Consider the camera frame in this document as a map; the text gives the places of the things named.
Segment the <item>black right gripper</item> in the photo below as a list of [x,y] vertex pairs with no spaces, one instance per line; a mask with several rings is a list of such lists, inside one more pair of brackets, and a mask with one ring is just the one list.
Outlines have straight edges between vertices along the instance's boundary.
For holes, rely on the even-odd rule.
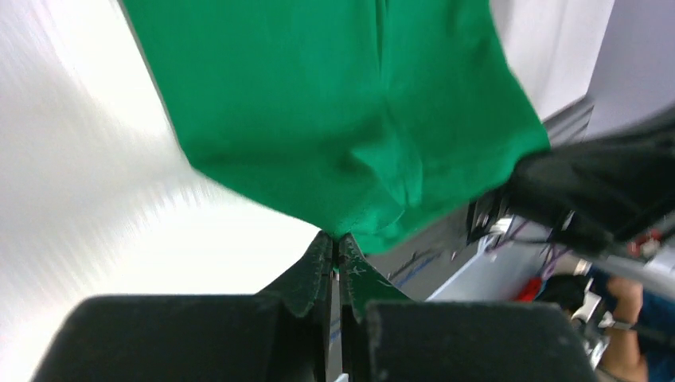
[[545,244],[639,253],[673,238],[674,108],[614,134],[522,158],[505,184],[509,212],[549,228]]

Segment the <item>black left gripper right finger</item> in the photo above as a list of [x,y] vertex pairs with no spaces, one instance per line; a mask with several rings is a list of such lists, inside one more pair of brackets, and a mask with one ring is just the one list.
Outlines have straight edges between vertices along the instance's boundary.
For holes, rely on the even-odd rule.
[[593,381],[567,316],[551,304],[417,302],[337,244],[342,370],[351,381]]

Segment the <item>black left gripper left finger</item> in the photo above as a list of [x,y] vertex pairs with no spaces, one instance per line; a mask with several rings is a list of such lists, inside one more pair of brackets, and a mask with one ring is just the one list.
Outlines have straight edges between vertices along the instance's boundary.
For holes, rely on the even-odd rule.
[[36,381],[324,381],[333,240],[256,294],[107,295],[65,319]]

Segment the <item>green t-shirt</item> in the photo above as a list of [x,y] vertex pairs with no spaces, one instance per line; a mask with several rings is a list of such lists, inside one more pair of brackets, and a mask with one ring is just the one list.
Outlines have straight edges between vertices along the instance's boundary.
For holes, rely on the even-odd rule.
[[486,1],[126,1],[196,170],[387,251],[549,148]]

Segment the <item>person's hand in background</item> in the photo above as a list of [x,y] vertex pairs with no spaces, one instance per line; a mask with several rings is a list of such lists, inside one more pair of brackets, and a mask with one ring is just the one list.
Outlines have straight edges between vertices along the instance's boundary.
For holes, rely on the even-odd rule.
[[641,353],[637,332],[630,328],[638,322],[642,310],[642,284],[612,276],[607,290],[616,299],[612,312],[615,324],[606,329],[610,343],[601,360],[602,368],[620,380],[646,382],[647,361]]

